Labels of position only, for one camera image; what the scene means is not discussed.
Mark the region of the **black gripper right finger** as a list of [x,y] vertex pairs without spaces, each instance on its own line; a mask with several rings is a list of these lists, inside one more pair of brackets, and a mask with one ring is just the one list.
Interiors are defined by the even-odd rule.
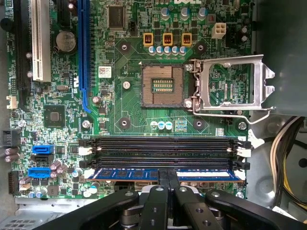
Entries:
[[168,171],[174,194],[175,220],[194,230],[305,230],[306,224],[221,190],[204,197],[195,188],[181,186],[177,172]]

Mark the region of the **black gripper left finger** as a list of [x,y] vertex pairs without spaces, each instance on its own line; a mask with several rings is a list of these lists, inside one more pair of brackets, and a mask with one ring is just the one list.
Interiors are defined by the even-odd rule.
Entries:
[[37,227],[39,230],[165,230],[168,174],[158,170],[158,185],[141,194],[123,189]]

